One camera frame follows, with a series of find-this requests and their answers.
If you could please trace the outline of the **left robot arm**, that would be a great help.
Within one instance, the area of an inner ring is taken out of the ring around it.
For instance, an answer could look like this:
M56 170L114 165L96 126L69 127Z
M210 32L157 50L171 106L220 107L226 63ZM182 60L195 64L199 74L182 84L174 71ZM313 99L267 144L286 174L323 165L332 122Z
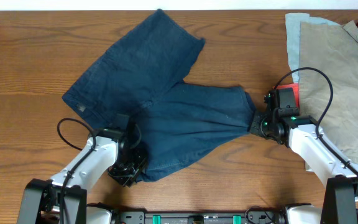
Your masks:
M48 180L32 179L25 187L18 223L119 223L117 210L88 203L87 194L107 173L130 187L147 166L147 151L130 142L131 132L99 129L60 172Z

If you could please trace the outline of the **navy blue denim shorts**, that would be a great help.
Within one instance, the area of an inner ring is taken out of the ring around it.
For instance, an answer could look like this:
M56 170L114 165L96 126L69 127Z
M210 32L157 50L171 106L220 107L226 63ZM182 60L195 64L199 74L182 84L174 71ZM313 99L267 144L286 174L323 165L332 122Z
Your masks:
M149 155L139 180L160 180L249 132L255 106L243 88L184 81L204 43L155 11L110 46L63 101L94 129L129 116Z

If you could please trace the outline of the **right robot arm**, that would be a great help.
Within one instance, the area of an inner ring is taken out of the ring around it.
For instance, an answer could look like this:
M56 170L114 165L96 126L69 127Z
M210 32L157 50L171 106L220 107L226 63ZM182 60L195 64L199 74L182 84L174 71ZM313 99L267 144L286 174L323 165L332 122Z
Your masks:
M348 159L310 116L256 111L250 133L298 154L325 188L321 208L307 203L285 206L275 223L358 223L358 165Z

